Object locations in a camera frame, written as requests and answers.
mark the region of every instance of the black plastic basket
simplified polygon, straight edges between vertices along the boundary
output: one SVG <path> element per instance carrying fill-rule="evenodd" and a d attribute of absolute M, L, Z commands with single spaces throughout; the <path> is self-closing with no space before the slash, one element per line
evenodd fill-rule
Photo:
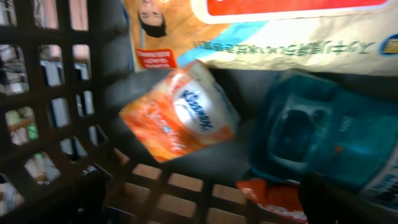
<path fill-rule="evenodd" d="M 124 17 L 123 6 L 119 1 L 88 1 L 88 31 L 71 28 L 68 1 L 57 0 L 58 29 L 41 29 L 34 24 L 32 1 L 15 0 L 16 26 L 0 27 L 0 44 L 18 45 L 23 52 L 25 69 L 29 81 L 29 91 L 0 99 L 2 127 L 0 150 L 0 172 L 7 175 L 25 202 L 20 209 L 2 217 L 14 223 L 27 223 L 49 211 L 65 198 L 73 195 L 79 186 L 88 180 L 82 176 L 83 170 L 92 164 L 110 173 L 113 178 L 107 188 L 104 205 L 133 214 L 136 223 L 150 220 L 159 223 L 206 223 L 209 208 L 218 208 L 246 217 L 246 223 L 260 221 L 290 223 L 282 217 L 265 212 L 257 205 L 245 205 L 212 196 L 215 184 L 234 187 L 234 183 L 248 170 L 249 138 L 254 129 L 257 109 L 262 103 L 268 86 L 279 72 L 213 70 L 217 81 L 226 91 L 239 111 L 242 122 L 237 137 L 164 164 L 157 163 L 134 137 L 132 132 L 118 117 L 119 110 L 164 78 L 167 70 L 153 70 L 132 73 L 129 70 L 131 47 L 128 35 L 128 22 Z M 63 85 L 49 87 L 40 69 L 39 46 L 59 45 L 62 50 Z M 80 80 L 75 73 L 72 46 L 85 44 L 90 47 L 91 79 Z M 353 88 L 370 90 L 380 96 L 397 96 L 396 78 L 357 78 L 356 76 L 337 77 L 340 83 Z M 93 93 L 95 112 L 81 117 L 78 114 L 76 95 L 89 90 Z M 62 128 L 51 125 L 48 105 L 50 100 L 65 98 L 70 124 Z M 31 107 L 39 138 L 23 146 L 11 144 L 4 117 L 5 112 L 21 107 Z M 95 146 L 89 137 L 88 128 L 98 125 L 106 140 Z M 88 155 L 81 161 L 71 163 L 60 150 L 60 141 L 76 137 Z M 130 158 L 125 166 L 112 163 L 114 148 Z M 51 184 L 39 187 L 24 168 L 26 161 L 35 153 L 46 152 L 61 172 L 61 176 Z M 157 180 L 148 179 L 132 170 L 138 164 L 157 167 L 162 174 Z M 173 173 L 186 175 L 203 181 L 200 192 L 191 191 L 168 184 Z M 131 204 L 116 200 L 118 190 L 125 182 L 151 189 L 147 200 L 141 204 Z M 162 194 L 174 195 L 197 204 L 195 214 L 188 218 L 156 208 Z"/>

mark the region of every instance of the orange tissue package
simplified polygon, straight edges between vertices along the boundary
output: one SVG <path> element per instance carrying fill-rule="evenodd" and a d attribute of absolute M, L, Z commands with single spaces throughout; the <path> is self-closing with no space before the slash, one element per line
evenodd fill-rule
<path fill-rule="evenodd" d="M 178 68 L 120 117 L 158 162 L 232 139 L 239 116 L 205 65 Z"/>

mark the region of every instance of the kleenex logo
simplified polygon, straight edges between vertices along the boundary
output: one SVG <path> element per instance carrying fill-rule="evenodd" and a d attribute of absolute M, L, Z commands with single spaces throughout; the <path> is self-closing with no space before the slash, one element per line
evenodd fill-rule
<path fill-rule="evenodd" d="M 198 95 L 194 94 L 191 91 L 184 90 L 181 93 L 180 98 L 183 98 L 188 103 L 190 109 L 193 110 L 195 114 L 197 114 L 198 120 L 200 122 L 199 125 L 201 126 L 202 131 L 209 131 L 210 129 L 213 128 L 213 126 L 211 125 L 210 118 L 206 115 L 206 112 L 203 109 L 203 107 L 200 106 L 197 102 L 199 98 Z"/>

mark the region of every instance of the printed package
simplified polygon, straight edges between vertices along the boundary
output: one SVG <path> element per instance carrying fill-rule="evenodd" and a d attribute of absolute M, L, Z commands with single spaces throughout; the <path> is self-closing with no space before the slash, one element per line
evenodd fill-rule
<path fill-rule="evenodd" d="M 222 87 L 198 60 L 170 72 L 119 115 L 159 162 L 233 138 L 239 121 Z"/>
<path fill-rule="evenodd" d="M 396 75 L 398 0 L 123 0 L 135 70 Z"/>
<path fill-rule="evenodd" d="M 265 179 L 240 180 L 236 187 L 244 196 L 268 212 L 298 223 L 307 223 L 299 200 L 299 188 L 290 185 L 269 185 Z"/>

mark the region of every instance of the packaging label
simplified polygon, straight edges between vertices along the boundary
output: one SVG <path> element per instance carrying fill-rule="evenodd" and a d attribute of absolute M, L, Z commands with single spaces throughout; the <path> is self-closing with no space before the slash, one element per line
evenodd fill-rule
<path fill-rule="evenodd" d="M 180 121 L 198 134 L 211 134 L 226 125 L 217 119 L 213 102 L 196 81 L 181 88 L 174 96 L 174 110 Z"/>
<path fill-rule="evenodd" d="M 387 0 L 285 0 L 267 2 L 246 0 L 244 5 L 240 0 L 220 1 L 207 0 L 208 12 L 212 16 L 253 14 L 265 12 L 289 12 L 316 9 L 338 9 L 344 7 L 377 6 Z"/>
<path fill-rule="evenodd" d="M 398 144 L 386 166 L 359 194 L 380 202 L 398 203 Z"/>
<path fill-rule="evenodd" d="M 173 52 L 170 49 L 141 50 L 136 49 L 137 58 L 143 68 L 177 68 Z"/>

